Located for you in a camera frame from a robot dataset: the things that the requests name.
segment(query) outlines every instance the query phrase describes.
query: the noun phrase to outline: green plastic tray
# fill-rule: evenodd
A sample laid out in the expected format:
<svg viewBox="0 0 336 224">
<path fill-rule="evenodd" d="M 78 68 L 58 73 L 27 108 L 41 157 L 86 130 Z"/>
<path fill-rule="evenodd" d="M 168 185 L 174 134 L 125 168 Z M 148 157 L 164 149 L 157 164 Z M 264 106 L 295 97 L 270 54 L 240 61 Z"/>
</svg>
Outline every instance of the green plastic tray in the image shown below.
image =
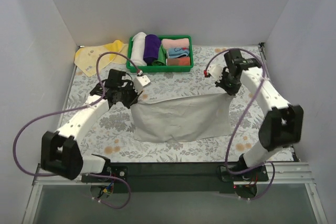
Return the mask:
<svg viewBox="0 0 336 224">
<path fill-rule="evenodd" d="M 162 39 L 189 39 L 189 50 L 190 50 L 190 66 L 144 66 L 139 68 L 144 73 L 157 73 L 157 72 L 190 72 L 190 70 L 194 67 L 194 59 L 193 59 L 193 48 L 191 43 L 191 37 L 189 35 L 162 35 L 158 36 L 160 40 Z M 133 37 L 130 38 L 130 42 L 128 44 L 128 58 L 131 58 L 132 47 L 133 47 Z M 133 65 L 130 64 L 129 61 L 126 63 L 126 67 L 131 71 L 131 73 L 136 73 L 137 70 Z"/>
</svg>

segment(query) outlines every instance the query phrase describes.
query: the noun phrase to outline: orange folded cloth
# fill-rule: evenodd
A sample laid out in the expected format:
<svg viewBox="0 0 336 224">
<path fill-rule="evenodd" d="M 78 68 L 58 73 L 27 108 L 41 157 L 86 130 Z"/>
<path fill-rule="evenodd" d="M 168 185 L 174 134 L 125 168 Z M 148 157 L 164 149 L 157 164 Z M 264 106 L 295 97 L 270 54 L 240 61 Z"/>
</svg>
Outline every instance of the orange folded cloth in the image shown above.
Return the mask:
<svg viewBox="0 0 336 224">
<path fill-rule="evenodd" d="M 190 57 L 166 59 L 167 66 L 190 66 Z"/>
</svg>

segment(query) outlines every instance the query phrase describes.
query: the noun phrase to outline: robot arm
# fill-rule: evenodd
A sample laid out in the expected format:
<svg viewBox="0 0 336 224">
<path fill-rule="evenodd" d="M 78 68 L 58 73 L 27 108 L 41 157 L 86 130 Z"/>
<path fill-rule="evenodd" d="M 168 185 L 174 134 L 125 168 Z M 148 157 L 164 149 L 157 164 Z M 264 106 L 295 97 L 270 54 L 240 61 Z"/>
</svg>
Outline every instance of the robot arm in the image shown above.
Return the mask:
<svg viewBox="0 0 336 224">
<path fill-rule="evenodd" d="M 251 93 L 256 93 L 262 78 L 261 65 L 256 59 L 244 59 L 240 50 L 231 50 L 224 55 L 227 67 L 211 65 L 206 76 L 216 80 L 216 86 L 235 95 L 241 84 Z M 243 154 L 235 171 L 253 167 L 272 157 L 278 151 L 298 143 L 301 138 L 303 109 L 284 99 L 267 78 L 256 98 L 264 113 L 259 130 L 259 142 Z"/>
<path fill-rule="evenodd" d="M 147 76 L 122 79 L 125 72 L 111 69 L 104 82 L 106 94 L 94 106 L 78 111 L 65 125 L 55 132 L 46 132 L 42 137 L 41 167 L 69 179 L 80 174 L 101 173 L 110 160 L 99 155 L 82 156 L 79 146 L 94 123 L 117 102 L 127 108 L 137 103 L 143 88 L 150 83 Z M 102 96 L 102 87 L 97 84 L 84 105 L 97 101 Z"/>
</svg>

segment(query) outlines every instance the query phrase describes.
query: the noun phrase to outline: purple rolled towel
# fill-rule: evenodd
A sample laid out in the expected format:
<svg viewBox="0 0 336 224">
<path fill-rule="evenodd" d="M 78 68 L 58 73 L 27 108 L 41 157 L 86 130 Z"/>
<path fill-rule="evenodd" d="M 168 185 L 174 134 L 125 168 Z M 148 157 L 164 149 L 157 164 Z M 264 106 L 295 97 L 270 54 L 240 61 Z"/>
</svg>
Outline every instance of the purple rolled towel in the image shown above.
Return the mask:
<svg viewBox="0 0 336 224">
<path fill-rule="evenodd" d="M 145 50 L 143 52 L 143 60 L 148 64 L 152 64 L 159 56 L 161 41 L 158 36 L 148 34 L 145 38 Z"/>
</svg>

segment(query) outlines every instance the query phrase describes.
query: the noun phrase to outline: patterned table cover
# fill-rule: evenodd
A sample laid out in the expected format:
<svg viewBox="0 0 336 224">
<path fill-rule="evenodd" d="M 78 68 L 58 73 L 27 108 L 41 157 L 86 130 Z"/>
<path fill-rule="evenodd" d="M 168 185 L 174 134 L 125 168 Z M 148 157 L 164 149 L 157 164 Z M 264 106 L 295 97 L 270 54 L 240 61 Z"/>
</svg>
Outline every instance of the patterned table cover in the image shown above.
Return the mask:
<svg viewBox="0 0 336 224">
<path fill-rule="evenodd" d="M 260 56 L 256 46 L 243 48 Z M 140 99 L 153 101 L 224 92 L 215 87 L 212 78 L 204 78 L 203 74 L 209 59 L 222 49 L 224 48 L 193 47 L 194 68 L 187 73 L 148 73 L 151 85 L 145 88 Z M 243 56 L 250 58 L 246 53 L 243 53 Z M 224 57 L 217 57 L 213 63 L 224 66 Z M 126 70 L 125 65 L 111 63 L 102 70 L 102 79 L 107 77 L 111 68 Z M 87 77 L 77 68 L 67 108 L 82 105 L 97 83 L 97 76 Z M 229 113 L 232 127 L 237 123 L 251 96 L 252 94 L 242 86 L 237 97 L 231 102 Z M 65 114 L 61 124 L 65 124 L 73 115 L 74 113 Z M 242 153 L 248 151 L 258 141 L 258 129 L 263 117 L 260 107 L 255 102 L 238 129 L 229 153 L 229 161 L 237 161 Z M 80 143 L 82 154 L 100 154 L 110 158 L 112 162 L 219 162 L 225 158 L 230 137 L 206 138 L 187 143 L 148 143 L 134 140 L 134 129 L 131 111 L 118 103 L 94 124 Z M 284 149 L 271 160 L 292 161 L 291 150 Z"/>
</svg>

